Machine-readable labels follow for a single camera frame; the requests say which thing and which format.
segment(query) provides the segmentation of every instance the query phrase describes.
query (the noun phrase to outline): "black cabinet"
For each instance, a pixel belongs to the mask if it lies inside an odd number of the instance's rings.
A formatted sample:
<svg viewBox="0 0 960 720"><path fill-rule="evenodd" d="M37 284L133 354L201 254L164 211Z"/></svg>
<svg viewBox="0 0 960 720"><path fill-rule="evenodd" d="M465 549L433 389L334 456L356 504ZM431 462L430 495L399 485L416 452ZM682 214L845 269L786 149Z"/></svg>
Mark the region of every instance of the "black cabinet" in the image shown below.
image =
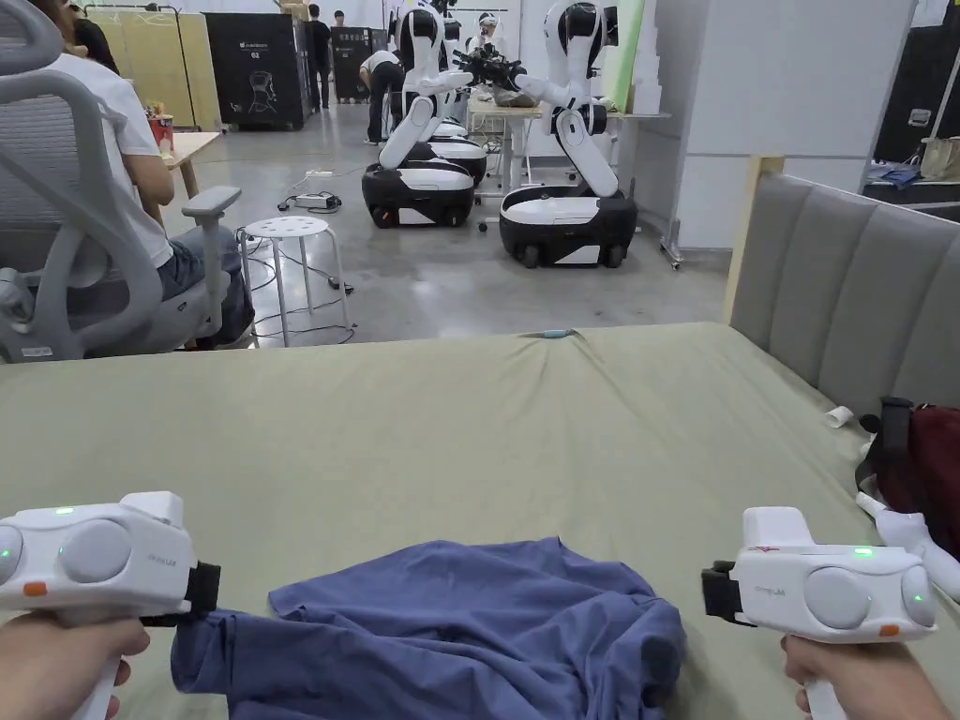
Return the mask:
<svg viewBox="0 0 960 720"><path fill-rule="evenodd" d="M960 6L950 3L944 24L913 28L903 46L900 67L880 126L874 157L903 162L929 137L960 48ZM960 82L954 87L940 137L960 134Z"/></svg>
<svg viewBox="0 0 960 720"><path fill-rule="evenodd" d="M333 48L333 81L338 103L370 100L370 91L360 80L360 65L378 50L387 49L387 31L372 28L330 28Z"/></svg>
<svg viewBox="0 0 960 720"><path fill-rule="evenodd" d="M311 108L307 24L284 14L204 15L224 123L301 129Z"/></svg>

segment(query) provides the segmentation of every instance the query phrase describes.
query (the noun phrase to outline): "hand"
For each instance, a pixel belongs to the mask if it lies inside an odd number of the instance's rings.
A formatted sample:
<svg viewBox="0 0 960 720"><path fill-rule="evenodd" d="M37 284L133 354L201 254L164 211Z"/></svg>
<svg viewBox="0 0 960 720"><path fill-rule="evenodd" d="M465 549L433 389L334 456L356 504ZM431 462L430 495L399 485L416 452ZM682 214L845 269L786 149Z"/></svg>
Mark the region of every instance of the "hand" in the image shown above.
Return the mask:
<svg viewBox="0 0 960 720"><path fill-rule="evenodd" d="M780 646L787 677L799 684L830 682L850 720L952 720L904 645L824 645L787 636ZM797 692L797 706L810 713L804 690Z"/></svg>
<svg viewBox="0 0 960 720"><path fill-rule="evenodd" d="M68 720L108 660L137 655L149 644L139 620L67 630L47 615L17 617L0 628L0 720ZM129 679L130 666L121 661L116 684ZM119 709L110 698L107 718Z"/></svg>

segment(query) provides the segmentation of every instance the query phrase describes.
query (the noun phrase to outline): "chair armrest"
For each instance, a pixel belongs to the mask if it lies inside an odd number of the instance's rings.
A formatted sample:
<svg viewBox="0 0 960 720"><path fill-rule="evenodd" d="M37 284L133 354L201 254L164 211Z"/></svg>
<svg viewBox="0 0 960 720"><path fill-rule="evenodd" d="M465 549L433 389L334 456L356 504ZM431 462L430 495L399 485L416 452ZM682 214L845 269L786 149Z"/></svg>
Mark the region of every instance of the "chair armrest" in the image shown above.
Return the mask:
<svg viewBox="0 0 960 720"><path fill-rule="evenodd" d="M240 197L239 187L218 185L190 198L181 211L188 218L219 218Z"/></svg>

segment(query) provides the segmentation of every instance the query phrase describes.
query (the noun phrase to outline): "gray upholstered headboard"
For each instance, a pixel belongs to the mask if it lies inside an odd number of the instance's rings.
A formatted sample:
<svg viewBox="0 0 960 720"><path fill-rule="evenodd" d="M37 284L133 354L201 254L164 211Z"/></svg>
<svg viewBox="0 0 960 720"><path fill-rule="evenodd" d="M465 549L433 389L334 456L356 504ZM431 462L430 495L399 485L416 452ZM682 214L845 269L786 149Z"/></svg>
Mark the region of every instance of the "gray upholstered headboard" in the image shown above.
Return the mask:
<svg viewBox="0 0 960 720"><path fill-rule="evenodd" d="M960 225L759 175L730 323L856 413L960 407Z"/></svg>

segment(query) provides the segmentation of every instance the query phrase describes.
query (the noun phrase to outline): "stool leg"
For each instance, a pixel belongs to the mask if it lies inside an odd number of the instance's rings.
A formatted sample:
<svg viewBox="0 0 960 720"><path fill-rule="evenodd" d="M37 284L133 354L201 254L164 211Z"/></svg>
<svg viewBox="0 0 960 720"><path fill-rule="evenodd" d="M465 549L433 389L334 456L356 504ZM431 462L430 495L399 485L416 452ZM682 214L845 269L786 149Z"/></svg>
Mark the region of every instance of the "stool leg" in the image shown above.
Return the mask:
<svg viewBox="0 0 960 720"><path fill-rule="evenodd" d="M333 243L333 260L337 264L337 278L340 280L340 304L344 306L344 327L347 330L353 328L350 324L350 315L347 311L347 280L344 278L344 268L340 264L340 250L337 248L337 236L333 234L332 228L327 228L326 232L330 235L330 242Z"/></svg>
<svg viewBox="0 0 960 720"><path fill-rule="evenodd" d="M240 234L240 259L243 261L243 277L247 281L247 287L252 288L253 283L250 278L250 260L247 258L247 238L250 236L243 232ZM260 338L256 336L256 313L253 314L253 346L260 347Z"/></svg>
<svg viewBox="0 0 960 720"><path fill-rule="evenodd" d="M300 239L300 262L303 263L303 284L306 285L306 306L313 315L313 293L310 292L310 269L306 266L306 244Z"/></svg>
<svg viewBox="0 0 960 720"><path fill-rule="evenodd" d="M283 328L283 346L290 347L290 330L287 329L287 301L283 298L283 272L280 270L280 245L277 238L274 244L274 272L276 273L276 295L280 300L280 327Z"/></svg>

